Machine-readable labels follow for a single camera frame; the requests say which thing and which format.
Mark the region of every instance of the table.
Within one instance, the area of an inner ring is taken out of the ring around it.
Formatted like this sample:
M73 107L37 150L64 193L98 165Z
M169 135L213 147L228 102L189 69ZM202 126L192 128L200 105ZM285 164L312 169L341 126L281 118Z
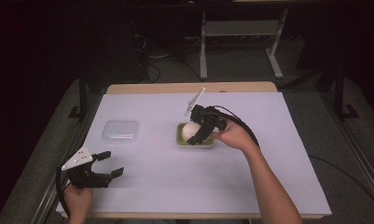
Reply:
M125 171L108 189L94 190L92 217L260 218L248 164L239 150L219 141L211 148L175 143L176 125L188 121L183 114L187 101L201 86L207 92L199 105L221 103L250 125L304 218L331 213L284 98L272 83L174 83L108 89L84 145L91 153L112 151L110 159L93 164L94 172L108 174L121 166ZM110 119L138 120L137 141L104 143L101 134Z

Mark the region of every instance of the white object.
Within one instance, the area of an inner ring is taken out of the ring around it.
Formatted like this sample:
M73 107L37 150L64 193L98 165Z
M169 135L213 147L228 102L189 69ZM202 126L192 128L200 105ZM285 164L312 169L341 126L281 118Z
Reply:
M79 151L76 152L76 154L73 155L73 157L70 160L68 160L64 164L64 166L62 166L62 170L66 171L68 169L77 167L90 161L93 161L93 157L91 156L88 148L82 147L79 149Z
M189 138L194 136L200 127L201 127L200 124L195 123L195 122L187 123L184 126L183 131L181 132L181 134L183 135L184 141L187 141Z
M182 112L193 95L104 95L85 146L92 153L112 153L111 160L94 164L95 172L108 174L121 164L125 173L108 189L94 189L91 212L96 217L259 217L251 173L240 150L220 141L211 148L184 150L174 141L174 127L186 119ZM303 217L331 214L280 92L206 92L199 104L222 105L253 129L270 168ZM138 141L121 147L105 144L102 131L111 118L138 120Z
M191 101L187 103L187 111L184 113L186 117L190 116L190 113L192 112L193 107L195 107L196 103L199 101L199 99L201 98L201 95L204 93L205 90L206 88L202 87L201 91L198 94L196 94L196 96L193 97Z

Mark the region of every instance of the hand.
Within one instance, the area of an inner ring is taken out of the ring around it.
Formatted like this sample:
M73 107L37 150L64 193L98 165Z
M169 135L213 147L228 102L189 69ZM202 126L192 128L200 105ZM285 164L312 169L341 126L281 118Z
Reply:
M218 139L229 147L248 150L251 147L258 148L251 136L237 123L229 119L223 119L227 123L227 128L223 132L212 132L210 138Z
M78 189L70 184L63 195L70 211L69 223L84 223L93 204L93 189Z

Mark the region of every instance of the clear plastic container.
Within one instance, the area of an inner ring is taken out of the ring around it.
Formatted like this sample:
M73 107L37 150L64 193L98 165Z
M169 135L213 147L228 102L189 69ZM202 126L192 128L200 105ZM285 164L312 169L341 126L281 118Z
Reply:
M110 119L104 127L102 138L107 144L131 144L137 140L139 124L132 119Z

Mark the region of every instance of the forearm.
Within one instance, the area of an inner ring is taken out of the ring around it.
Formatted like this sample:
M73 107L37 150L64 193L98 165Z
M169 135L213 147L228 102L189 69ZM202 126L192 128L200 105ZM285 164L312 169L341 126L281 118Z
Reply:
M269 167L260 149L257 146L250 146L242 152L250 166L264 223L301 223L297 208Z

